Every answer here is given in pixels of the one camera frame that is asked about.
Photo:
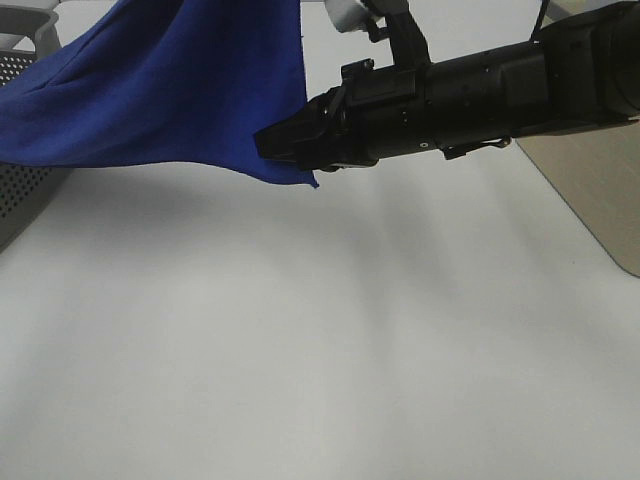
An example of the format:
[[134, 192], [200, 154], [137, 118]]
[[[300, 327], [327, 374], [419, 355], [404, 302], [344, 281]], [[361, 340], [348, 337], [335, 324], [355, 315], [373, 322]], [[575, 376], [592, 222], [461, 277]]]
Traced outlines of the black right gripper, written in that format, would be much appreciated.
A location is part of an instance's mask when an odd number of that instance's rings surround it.
[[435, 150], [440, 142], [428, 118], [427, 73], [433, 63], [343, 68], [342, 84], [289, 118], [257, 131], [258, 154], [294, 161], [302, 170], [368, 168], [380, 160]]

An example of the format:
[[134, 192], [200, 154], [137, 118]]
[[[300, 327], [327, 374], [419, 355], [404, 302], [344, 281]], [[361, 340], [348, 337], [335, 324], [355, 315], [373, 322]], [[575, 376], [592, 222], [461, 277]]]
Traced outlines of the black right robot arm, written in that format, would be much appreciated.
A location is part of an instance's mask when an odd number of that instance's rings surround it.
[[258, 131], [259, 155], [304, 171], [372, 167], [438, 150], [455, 159], [514, 139], [626, 126], [639, 118], [639, 5], [619, 1], [537, 22], [530, 37], [430, 58], [405, 1], [330, 1], [341, 32], [388, 41], [393, 62], [344, 65], [342, 82]]

